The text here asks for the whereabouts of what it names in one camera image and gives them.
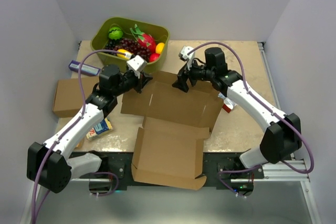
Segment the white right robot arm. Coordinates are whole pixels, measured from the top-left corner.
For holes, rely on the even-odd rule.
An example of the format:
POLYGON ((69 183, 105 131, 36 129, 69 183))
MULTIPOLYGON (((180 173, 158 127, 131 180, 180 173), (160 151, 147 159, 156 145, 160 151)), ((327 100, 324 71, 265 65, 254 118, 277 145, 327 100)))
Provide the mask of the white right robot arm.
POLYGON ((240 162, 234 165, 237 177, 246 178, 253 167, 264 163, 276 164, 302 147, 297 135, 301 130, 299 117, 294 113, 287 115, 255 93, 242 75, 228 68, 225 54, 219 47, 205 50, 205 62, 195 58, 195 50, 190 46, 181 49, 179 58, 185 65, 172 84, 174 88, 188 92, 188 82, 195 86, 198 81, 208 81, 215 90, 243 108, 264 132, 258 147, 240 155, 240 162))

